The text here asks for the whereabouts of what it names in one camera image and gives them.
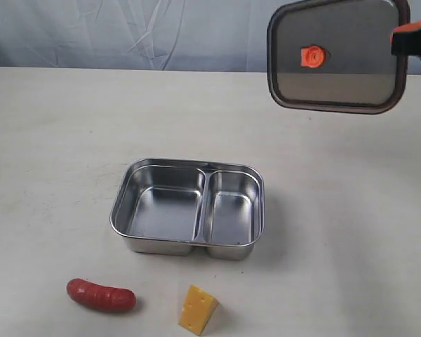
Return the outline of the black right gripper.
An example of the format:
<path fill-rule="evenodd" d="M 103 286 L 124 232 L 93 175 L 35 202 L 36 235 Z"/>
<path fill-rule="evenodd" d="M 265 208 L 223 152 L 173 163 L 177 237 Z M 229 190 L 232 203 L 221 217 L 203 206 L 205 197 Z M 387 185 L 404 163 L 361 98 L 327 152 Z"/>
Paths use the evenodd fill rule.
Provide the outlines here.
<path fill-rule="evenodd" d="M 395 56 L 415 56 L 421 60 L 421 20 L 394 28 L 390 37 Z"/>

